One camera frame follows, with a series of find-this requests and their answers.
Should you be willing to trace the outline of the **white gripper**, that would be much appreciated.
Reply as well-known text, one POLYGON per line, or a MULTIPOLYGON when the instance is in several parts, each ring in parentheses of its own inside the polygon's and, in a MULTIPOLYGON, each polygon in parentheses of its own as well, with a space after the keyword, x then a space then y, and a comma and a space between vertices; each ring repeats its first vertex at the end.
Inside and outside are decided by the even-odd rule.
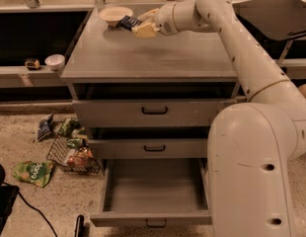
POLYGON ((155 38, 158 32, 164 36, 174 35, 176 33, 173 17, 174 6, 174 3, 165 4, 159 9, 152 9, 141 14, 137 17, 138 21, 145 22, 154 17, 154 23, 142 23, 133 27, 131 31, 139 39, 155 38))

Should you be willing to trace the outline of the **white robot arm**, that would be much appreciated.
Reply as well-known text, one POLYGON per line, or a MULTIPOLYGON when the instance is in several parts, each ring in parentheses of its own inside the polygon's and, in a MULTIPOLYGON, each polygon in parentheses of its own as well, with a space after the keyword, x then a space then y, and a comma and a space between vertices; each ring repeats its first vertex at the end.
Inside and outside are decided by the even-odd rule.
POLYGON ((306 99, 237 18, 231 0, 165 4, 139 16, 139 38, 211 28, 246 100, 207 140, 213 237, 296 237, 287 163, 306 152, 306 99))

